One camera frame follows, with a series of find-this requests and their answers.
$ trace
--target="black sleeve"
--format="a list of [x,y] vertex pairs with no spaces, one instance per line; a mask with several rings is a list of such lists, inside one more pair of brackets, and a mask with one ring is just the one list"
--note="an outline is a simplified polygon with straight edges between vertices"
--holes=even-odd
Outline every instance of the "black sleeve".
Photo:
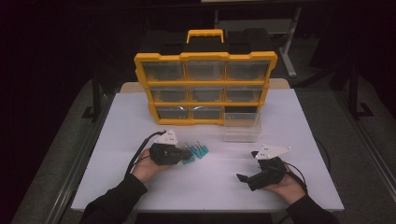
[[287,209],[294,224],[339,224],[338,218],[321,208],[308,195]]
[[122,223],[146,192],[142,182],[134,175],[128,175],[114,189],[89,203],[80,223]]

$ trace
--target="storage organizer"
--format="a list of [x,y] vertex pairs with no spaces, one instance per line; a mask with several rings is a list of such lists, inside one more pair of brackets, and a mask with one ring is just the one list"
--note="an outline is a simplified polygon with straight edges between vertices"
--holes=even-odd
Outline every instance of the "storage organizer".
[[134,57],[159,124],[224,124],[225,113],[259,113],[276,65],[268,34],[149,31]]

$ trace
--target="clear plastic bin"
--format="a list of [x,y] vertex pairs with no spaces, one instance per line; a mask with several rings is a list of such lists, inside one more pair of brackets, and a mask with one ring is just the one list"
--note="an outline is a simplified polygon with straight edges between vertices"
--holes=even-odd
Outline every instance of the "clear plastic bin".
[[268,64],[268,61],[227,62],[227,79],[263,80]]
[[149,81],[183,80],[183,65],[181,62],[142,63]]
[[189,61],[185,62],[189,80],[222,80],[224,79],[225,62],[222,61]]
[[185,102],[186,88],[183,87],[150,87],[154,102]]
[[262,86],[227,86],[227,102],[259,102]]
[[262,133],[260,113],[225,113],[224,141],[256,142]]
[[190,106],[192,119],[222,119],[221,106]]
[[187,89],[192,102],[221,102],[223,99],[223,86],[190,86]]
[[186,106],[157,106],[160,119],[188,119],[189,110]]

